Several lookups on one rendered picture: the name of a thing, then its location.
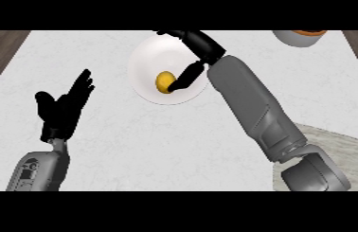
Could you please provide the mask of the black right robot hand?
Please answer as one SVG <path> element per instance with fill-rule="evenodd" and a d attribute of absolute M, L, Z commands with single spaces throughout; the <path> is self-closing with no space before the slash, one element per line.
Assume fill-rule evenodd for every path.
<path fill-rule="evenodd" d="M 189 64 L 176 81 L 168 85 L 167 91 L 186 89 L 204 71 L 204 64 L 213 65 L 222 58 L 226 50 L 201 30 L 157 30 L 158 35 L 176 37 L 198 60 Z"/>

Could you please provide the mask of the white round plate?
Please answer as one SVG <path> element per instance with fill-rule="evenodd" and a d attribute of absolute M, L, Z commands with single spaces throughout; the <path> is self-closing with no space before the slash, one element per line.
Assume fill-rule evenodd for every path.
<path fill-rule="evenodd" d="M 163 94 L 155 85 L 157 76 L 168 71 L 179 77 L 198 58 L 177 38 L 155 35 L 140 42 L 127 66 L 129 81 L 139 96 L 155 104 L 174 105 L 194 99 L 203 92 L 208 79 L 201 73 L 192 85 L 171 94 Z"/>

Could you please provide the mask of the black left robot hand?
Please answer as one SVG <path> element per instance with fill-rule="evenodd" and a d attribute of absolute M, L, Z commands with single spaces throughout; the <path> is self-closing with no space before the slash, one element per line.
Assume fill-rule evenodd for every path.
<path fill-rule="evenodd" d="M 35 101 L 38 105 L 38 117 L 43 120 L 40 140 L 68 140 L 74 134 L 81 110 L 89 101 L 92 85 L 90 71 L 86 69 L 72 83 L 69 91 L 59 98 L 38 91 Z"/>

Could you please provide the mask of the grey bowl with orange content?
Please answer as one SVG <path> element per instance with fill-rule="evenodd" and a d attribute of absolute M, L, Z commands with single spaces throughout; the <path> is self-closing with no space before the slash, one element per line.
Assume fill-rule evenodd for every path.
<path fill-rule="evenodd" d="M 325 34 L 325 30 L 274 30 L 272 33 L 285 45 L 309 47 Z"/>

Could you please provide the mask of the yellow lemon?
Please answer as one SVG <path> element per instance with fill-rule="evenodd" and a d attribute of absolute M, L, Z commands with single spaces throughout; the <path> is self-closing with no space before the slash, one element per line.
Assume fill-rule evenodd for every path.
<path fill-rule="evenodd" d="M 168 94 L 167 88 L 174 81 L 176 81 L 176 77 L 168 71 L 163 71 L 158 74 L 157 79 L 155 79 L 155 86 L 157 86 L 157 90 L 163 94 Z"/>

